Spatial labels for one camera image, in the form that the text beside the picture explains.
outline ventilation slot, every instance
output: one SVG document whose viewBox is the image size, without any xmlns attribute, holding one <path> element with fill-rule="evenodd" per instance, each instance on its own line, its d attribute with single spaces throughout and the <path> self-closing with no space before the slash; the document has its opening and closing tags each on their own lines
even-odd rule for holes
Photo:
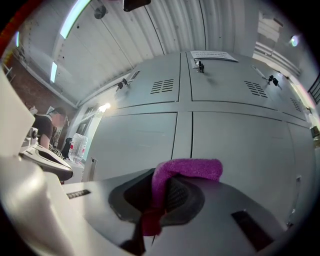
<svg viewBox="0 0 320 256">
<path fill-rule="evenodd" d="M 164 80 L 164 81 L 157 81 L 153 83 L 151 88 L 150 94 L 158 94 L 158 93 L 165 93 L 171 92 L 174 88 L 174 80 Z"/>
<path fill-rule="evenodd" d="M 299 111 L 299 112 L 302 112 L 302 111 L 301 111 L 301 108 L 299 107 L 299 103 L 298 103 L 295 99 L 293 99 L 293 98 L 290 98 L 290 99 L 291 99 L 291 101 L 292 101 L 295 109 L 296 109 L 297 111 Z"/>
<path fill-rule="evenodd" d="M 258 83 L 249 82 L 249 81 L 244 81 L 244 82 L 253 95 L 268 98 L 265 91 L 262 89 L 262 87 Z"/>
</svg>

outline ceiling light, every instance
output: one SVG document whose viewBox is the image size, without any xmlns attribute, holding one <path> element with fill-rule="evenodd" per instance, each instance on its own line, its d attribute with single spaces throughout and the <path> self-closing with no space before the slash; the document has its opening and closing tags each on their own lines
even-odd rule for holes
<svg viewBox="0 0 320 256">
<path fill-rule="evenodd" d="M 84 8 L 87 6 L 87 4 L 91 0 L 77 0 L 70 10 L 68 16 L 66 17 L 63 26 L 60 30 L 61 36 L 63 36 L 64 39 L 67 38 L 69 35 L 70 30 L 72 29 L 72 26 L 76 22 L 77 18 L 81 14 L 81 12 L 84 10 Z"/>
<path fill-rule="evenodd" d="M 293 47 L 296 47 L 299 43 L 299 39 L 296 35 L 294 35 L 293 37 L 291 37 L 290 39 L 290 43 Z"/>
<path fill-rule="evenodd" d="M 100 112 L 105 112 L 106 109 L 110 109 L 110 107 L 111 107 L 110 103 L 106 103 L 106 104 L 100 106 L 100 107 L 98 108 L 98 110 L 99 110 Z"/>
<path fill-rule="evenodd" d="M 19 31 L 15 34 L 15 46 L 19 47 Z"/>
<path fill-rule="evenodd" d="M 56 73 L 57 73 L 57 64 L 52 62 L 52 67 L 51 67 L 51 76 L 50 80 L 54 83 L 56 81 Z"/>
</svg>

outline brick wall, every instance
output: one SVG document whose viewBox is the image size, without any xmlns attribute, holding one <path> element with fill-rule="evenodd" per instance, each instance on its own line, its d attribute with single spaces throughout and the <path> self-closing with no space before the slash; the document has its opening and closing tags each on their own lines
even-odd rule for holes
<svg viewBox="0 0 320 256">
<path fill-rule="evenodd" d="M 15 57 L 10 59 L 7 66 L 9 68 L 12 67 L 12 73 L 15 74 L 11 85 L 28 109 L 35 106 L 35 108 L 38 110 L 37 113 L 42 115 L 47 112 L 50 106 L 53 108 L 63 107 L 67 113 L 68 120 L 71 122 L 76 113 L 75 108 L 64 102 L 44 85 L 42 85 L 21 65 L 21 63 Z M 66 133 L 67 127 L 65 126 L 59 138 L 59 149 L 63 145 Z"/>
</svg>

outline plastic bottle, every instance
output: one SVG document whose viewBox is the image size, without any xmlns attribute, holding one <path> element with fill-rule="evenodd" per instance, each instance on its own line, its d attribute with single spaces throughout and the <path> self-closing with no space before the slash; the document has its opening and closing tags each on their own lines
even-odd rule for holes
<svg viewBox="0 0 320 256">
<path fill-rule="evenodd" d="M 88 138 L 81 134 L 76 133 L 70 145 L 69 159 L 78 164 L 82 160 L 85 154 Z"/>
</svg>

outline black shirt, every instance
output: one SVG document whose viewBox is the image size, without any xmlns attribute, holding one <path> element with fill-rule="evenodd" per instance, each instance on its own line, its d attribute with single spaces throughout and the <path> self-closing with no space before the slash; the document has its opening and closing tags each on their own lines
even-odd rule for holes
<svg viewBox="0 0 320 256">
<path fill-rule="evenodd" d="M 38 137 L 39 137 L 38 142 L 39 142 L 39 144 L 41 142 L 41 135 L 42 134 L 46 135 L 50 140 L 52 133 L 53 133 L 53 128 L 54 128 L 50 118 L 45 115 L 37 115 L 37 114 L 35 114 L 34 117 L 35 117 L 35 121 L 34 121 L 32 127 L 38 129 Z"/>
</svg>

